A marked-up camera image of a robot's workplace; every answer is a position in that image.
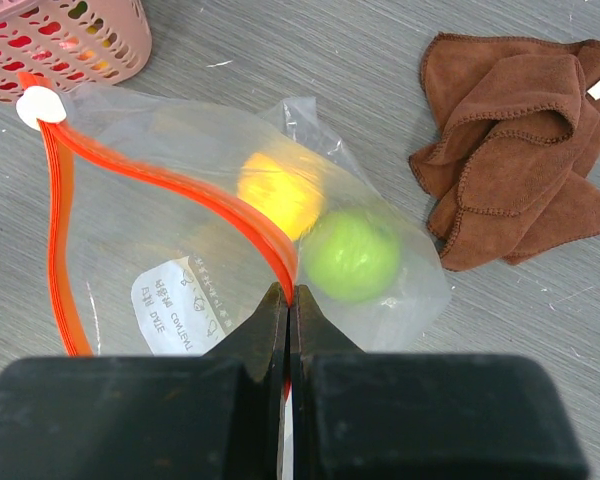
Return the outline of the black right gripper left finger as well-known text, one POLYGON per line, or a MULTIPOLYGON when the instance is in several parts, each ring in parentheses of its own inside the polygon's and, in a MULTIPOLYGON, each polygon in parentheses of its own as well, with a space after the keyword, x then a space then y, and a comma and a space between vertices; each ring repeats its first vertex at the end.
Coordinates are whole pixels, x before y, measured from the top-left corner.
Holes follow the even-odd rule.
POLYGON ((35 357, 0 374, 0 479, 277 479, 286 299, 201 356, 35 357))

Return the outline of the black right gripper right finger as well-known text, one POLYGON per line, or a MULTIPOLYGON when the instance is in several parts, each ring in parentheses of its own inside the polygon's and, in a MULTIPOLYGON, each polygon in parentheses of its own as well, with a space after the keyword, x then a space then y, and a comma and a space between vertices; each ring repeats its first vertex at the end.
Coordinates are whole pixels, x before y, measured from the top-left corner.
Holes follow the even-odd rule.
POLYGON ((295 290, 288 316, 297 479, 586 479, 559 392, 512 354, 366 353, 295 290))

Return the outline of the light green apple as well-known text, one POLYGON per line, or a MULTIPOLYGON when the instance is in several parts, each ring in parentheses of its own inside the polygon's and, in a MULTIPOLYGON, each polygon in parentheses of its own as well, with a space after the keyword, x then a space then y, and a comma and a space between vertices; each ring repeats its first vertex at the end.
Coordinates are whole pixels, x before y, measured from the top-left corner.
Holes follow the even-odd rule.
POLYGON ((358 208, 324 215, 301 242, 307 278, 328 297, 359 303, 379 297, 402 263, 402 242, 387 220, 358 208))

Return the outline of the clear zip top bag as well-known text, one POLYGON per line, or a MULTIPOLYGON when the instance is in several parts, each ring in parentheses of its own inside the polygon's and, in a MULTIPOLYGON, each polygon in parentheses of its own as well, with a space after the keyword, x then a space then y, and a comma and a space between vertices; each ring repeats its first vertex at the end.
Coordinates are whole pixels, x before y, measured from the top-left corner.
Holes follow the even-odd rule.
POLYGON ((23 73, 20 119, 42 136, 50 214, 53 315, 72 356, 202 355, 278 284, 307 287, 320 310, 366 351, 406 350, 451 292, 431 238, 373 187, 313 97, 260 113, 97 83, 58 91, 23 73), (395 282, 348 303, 307 278, 301 242, 237 196, 261 152, 321 178, 331 211, 382 217, 402 242, 395 282))

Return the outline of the orange yellow fruit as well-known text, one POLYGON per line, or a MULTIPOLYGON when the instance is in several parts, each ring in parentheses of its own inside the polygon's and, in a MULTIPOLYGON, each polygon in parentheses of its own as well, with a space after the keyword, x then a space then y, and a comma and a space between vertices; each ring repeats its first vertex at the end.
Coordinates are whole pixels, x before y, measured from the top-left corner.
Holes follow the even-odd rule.
POLYGON ((325 197, 315 171, 299 170, 261 152, 241 168, 237 196, 271 220, 292 241, 319 218, 325 197))

